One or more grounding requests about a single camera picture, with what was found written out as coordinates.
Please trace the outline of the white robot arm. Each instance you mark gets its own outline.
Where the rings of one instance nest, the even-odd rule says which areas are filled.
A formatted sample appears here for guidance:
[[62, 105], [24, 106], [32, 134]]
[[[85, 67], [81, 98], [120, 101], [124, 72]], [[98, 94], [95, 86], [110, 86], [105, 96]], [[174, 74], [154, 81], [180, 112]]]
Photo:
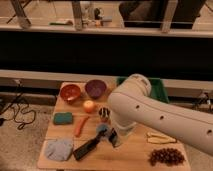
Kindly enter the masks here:
[[213, 115], [154, 100], [150, 81], [130, 75], [108, 96], [113, 128], [129, 136], [137, 123], [158, 130], [213, 156]]

